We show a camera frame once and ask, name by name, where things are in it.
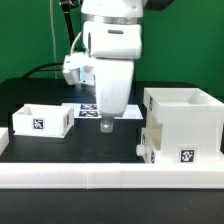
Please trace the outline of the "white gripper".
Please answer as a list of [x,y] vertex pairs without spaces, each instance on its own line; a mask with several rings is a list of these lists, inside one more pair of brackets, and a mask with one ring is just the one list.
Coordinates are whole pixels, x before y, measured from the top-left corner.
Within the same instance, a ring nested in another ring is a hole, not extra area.
[[141,56],[141,26],[87,21],[83,44],[96,78],[96,103],[102,116],[100,131],[111,133],[114,119],[110,117],[121,117],[128,103],[134,60]]

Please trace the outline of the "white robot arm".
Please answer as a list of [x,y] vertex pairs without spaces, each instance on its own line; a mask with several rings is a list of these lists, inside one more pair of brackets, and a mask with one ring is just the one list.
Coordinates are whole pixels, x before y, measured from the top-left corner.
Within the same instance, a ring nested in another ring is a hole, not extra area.
[[174,0],[83,0],[82,39],[93,63],[100,130],[113,131],[116,117],[126,109],[134,61],[141,57],[145,10],[162,11]]

